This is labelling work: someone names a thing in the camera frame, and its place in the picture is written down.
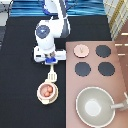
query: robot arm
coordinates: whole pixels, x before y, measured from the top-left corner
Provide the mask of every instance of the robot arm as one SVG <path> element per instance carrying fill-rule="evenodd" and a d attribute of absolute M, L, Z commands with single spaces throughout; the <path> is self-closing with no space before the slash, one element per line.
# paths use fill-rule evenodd
<path fill-rule="evenodd" d="M 58 60 L 66 60 L 65 50 L 55 51 L 54 38 L 66 38 L 70 34 L 70 24 L 64 2 L 62 0 L 53 0 L 53 2 L 58 10 L 58 19 L 41 20 L 35 30 L 38 44 L 34 48 L 36 62 L 45 61 L 47 58 L 55 58 L 54 63 L 57 63 Z"/>

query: wall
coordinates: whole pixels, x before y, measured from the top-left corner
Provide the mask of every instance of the wall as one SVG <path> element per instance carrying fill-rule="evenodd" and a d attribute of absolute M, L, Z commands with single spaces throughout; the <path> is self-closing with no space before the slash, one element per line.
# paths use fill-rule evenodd
<path fill-rule="evenodd" d="M 128 19 L 128 0 L 104 0 L 112 40 L 115 40 Z"/>

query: black burner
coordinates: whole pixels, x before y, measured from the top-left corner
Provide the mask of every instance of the black burner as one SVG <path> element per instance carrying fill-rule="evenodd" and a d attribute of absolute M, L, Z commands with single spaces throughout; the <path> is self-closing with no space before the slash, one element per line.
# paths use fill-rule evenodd
<path fill-rule="evenodd" d="M 109 62 L 100 63 L 98 70 L 103 76 L 112 76 L 115 72 L 114 66 Z"/>
<path fill-rule="evenodd" d="M 90 71 L 91 71 L 91 68 L 89 64 L 87 64 L 86 62 L 79 62 L 75 66 L 75 72 L 79 76 L 82 76 L 82 77 L 87 76 L 89 75 Z"/>
<path fill-rule="evenodd" d="M 100 57 L 106 58 L 111 54 L 111 49 L 106 45 L 99 45 L 96 48 L 96 54 Z"/>

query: bowl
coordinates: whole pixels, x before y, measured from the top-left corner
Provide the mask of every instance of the bowl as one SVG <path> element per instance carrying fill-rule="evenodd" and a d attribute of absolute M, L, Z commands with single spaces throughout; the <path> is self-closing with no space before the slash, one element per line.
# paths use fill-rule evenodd
<path fill-rule="evenodd" d="M 50 96 L 45 97 L 44 93 L 47 91 L 48 86 L 51 86 L 53 88 L 53 92 L 50 93 Z M 43 104 L 53 103 L 58 97 L 58 88 L 54 83 L 44 82 L 38 87 L 37 97 Z"/>
<path fill-rule="evenodd" d="M 114 104 L 108 92 L 99 87 L 83 89 L 76 99 L 76 111 L 80 119 L 91 127 L 102 128 L 109 125 L 115 116 Z"/>

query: cup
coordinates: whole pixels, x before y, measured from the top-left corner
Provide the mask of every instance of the cup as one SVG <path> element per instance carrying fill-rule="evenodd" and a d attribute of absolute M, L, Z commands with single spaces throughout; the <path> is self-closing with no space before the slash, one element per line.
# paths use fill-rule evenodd
<path fill-rule="evenodd" d="M 50 93 L 50 96 L 45 97 L 48 86 L 52 87 L 53 91 Z M 45 81 L 38 87 L 37 97 L 42 102 L 42 104 L 47 105 L 53 103 L 58 97 L 58 88 L 54 83 Z"/>

